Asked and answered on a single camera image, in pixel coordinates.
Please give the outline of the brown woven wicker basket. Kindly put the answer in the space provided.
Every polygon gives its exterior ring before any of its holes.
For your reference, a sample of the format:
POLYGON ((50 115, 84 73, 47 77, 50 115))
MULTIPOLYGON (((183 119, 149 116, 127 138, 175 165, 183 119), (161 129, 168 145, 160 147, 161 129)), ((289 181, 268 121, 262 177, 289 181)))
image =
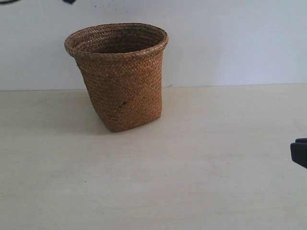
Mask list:
POLYGON ((161 117, 165 30, 144 23, 111 23, 69 35, 90 101, 108 130, 140 127, 161 117))

